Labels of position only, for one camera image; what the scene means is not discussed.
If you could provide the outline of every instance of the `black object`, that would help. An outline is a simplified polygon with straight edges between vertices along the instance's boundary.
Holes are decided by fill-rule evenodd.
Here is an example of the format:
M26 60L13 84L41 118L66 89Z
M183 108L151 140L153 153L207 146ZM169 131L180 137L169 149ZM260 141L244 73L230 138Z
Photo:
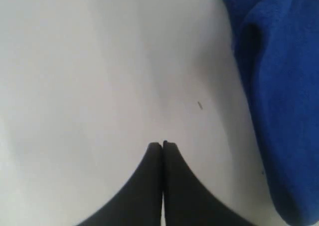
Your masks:
M174 143L151 143L125 186L79 226L253 226L196 178Z
M160 226L161 206L162 147L152 143L124 187L79 226Z

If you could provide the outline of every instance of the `blue fabric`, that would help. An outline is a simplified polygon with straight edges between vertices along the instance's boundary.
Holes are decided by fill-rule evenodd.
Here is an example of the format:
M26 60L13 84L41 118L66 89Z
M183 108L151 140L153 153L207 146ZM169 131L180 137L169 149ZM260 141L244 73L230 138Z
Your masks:
M319 0L224 0L274 205L319 220Z

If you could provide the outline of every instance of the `small debris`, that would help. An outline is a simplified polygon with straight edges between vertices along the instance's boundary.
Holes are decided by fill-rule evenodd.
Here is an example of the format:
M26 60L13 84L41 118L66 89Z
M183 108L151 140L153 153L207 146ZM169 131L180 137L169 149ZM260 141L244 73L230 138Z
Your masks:
M200 108L201 110L203 110L203 106L201 105L201 103L200 103L199 101L198 101L197 103L198 103L199 108Z

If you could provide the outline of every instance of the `white surface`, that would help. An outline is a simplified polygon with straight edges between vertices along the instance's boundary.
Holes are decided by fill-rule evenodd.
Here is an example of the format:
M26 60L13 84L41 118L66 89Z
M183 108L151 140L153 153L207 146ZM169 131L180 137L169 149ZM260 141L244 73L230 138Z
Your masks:
M0 225L81 222L164 139L241 216L284 225L221 0L0 2Z

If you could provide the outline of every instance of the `blue towel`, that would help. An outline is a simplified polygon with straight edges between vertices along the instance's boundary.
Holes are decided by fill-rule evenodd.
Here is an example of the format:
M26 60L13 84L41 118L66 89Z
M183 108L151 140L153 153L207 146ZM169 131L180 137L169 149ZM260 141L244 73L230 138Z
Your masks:
M224 0L274 205L319 220L319 0Z

